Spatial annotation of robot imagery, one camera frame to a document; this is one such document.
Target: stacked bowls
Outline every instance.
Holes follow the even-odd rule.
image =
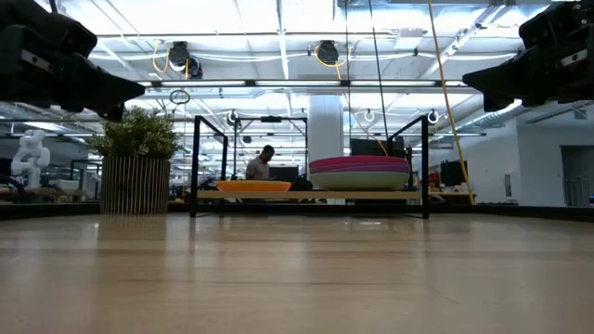
[[[396,157],[352,156],[309,163],[309,178],[325,190],[394,190],[408,181],[408,161]]]

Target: person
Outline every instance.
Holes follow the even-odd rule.
[[[248,163],[248,168],[245,171],[246,180],[268,180],[270,178],[270,167],[268,162],[272,160],[275,155],[275,150],[270,145],[266,145],[262,149],[260,155]]]

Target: black metal stand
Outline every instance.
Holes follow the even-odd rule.
[[[192,146],[192,175],[191,175],[191,199],[190,199],[190,209],[189,209],[189,216],[194,218],[196,217],[196,211],[198,208],[198,168],[199,168],[199,160],[198,156],[200,155],[200,125],[205,124],[211,130],[213,130],[217,135],[223,137],[223,159],[222,159],[222,166],[221,166],[221,180],[226,179],[226,154],[227,148],[229,146],[229,138],[223,134],[219,129],[214,127],[210,122],[208,122],[202,116],[194,117],[194,142]]]
[[[237,178],[237,166],[238,166],[238,124],[241,121],[247,121],[248,124],[245,126],[247,128],[250,124],[254,121],[257,122],[283,122],[283,121],[303,121],[305,123],[305,132],[303,136],[305,137],[305,177],[307,177],[307,162],[309,156],[309,146],[308,146],[308,128],[307,128],[307,117],[278,117],[278,116],[264,116],[264,117],[237,117],[235,119],[235,123],[233,125],[233,178]]]
[[[393,152],[393,141],[394,138],[398,135],[402,134],[404,131],[408,130],[411,126],[415,125],[416,123],[420,122],[420,145],[421,145],[421,152],[420,152],[420,164],[421,164],[421,172],[420,172],[420,180],[421,180],[421,212],[423,219],[429,218],[429,185],[427,183],[427,179],[429,178],[429,120],[427,119],[427,115],[419,116],[413,122],[405,125],[402,129],[398,130],[396,133],[388,137],[388,152],[392,154]]]

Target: black cable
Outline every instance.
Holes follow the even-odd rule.
[[[349,61],[351,50],[349,49],[349,0],[344,0],[344,26],[346,27],[346,80],[349,82],[347,87],[348,96],[346,103],[349,104],[349,148],[351,148],[351,133],[353,132],[353,125],[351,124],[351,120],[353,117],[353,111],[351,110],[351,64]]]
[[[378,40],[375,37],[375,24],[373,24],[373,9],[371,8],[371,0],[369,2],[369,15],[371,16],[371,29],[373,31],[373,44],[375,45],[375,59],[378,65],[378,80],[380,81],[380,97],[381,97],[381,114],[383,115],[383,128],[386,132],[386,141],[390,140],[388,134],[388,122],[386,121],[386,107],[383,102],[383,85],[381,84],[381,69],[380,69],[380,55],[378,53]]]
[[[56,0],[49,0],[49,6],[52,8],[52,13],[58,13],[58,7],[56,6]]]

